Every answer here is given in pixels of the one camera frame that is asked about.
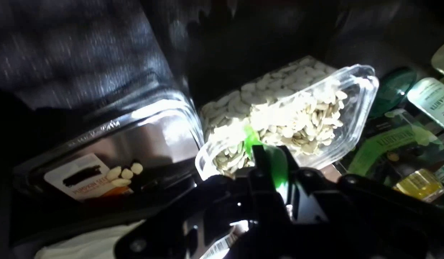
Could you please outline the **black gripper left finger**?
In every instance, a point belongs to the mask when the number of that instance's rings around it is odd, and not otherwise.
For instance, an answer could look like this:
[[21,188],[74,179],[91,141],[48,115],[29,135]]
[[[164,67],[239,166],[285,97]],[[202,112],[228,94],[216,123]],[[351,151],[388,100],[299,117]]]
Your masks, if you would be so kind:
[[289,221],[285,201],[255,165],[232,179],[213,175],[121,237],[115,259],[186,259],[236,221],[275,231]]

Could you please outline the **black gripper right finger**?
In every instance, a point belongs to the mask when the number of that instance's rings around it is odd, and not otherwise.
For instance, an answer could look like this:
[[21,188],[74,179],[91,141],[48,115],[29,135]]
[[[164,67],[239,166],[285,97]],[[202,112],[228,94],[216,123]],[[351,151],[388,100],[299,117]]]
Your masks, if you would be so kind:
[[288,161],[291,220],[317,227],[318,248],[330,237],[340,259],[444,259],[444,210],[348,174],[337,182]]

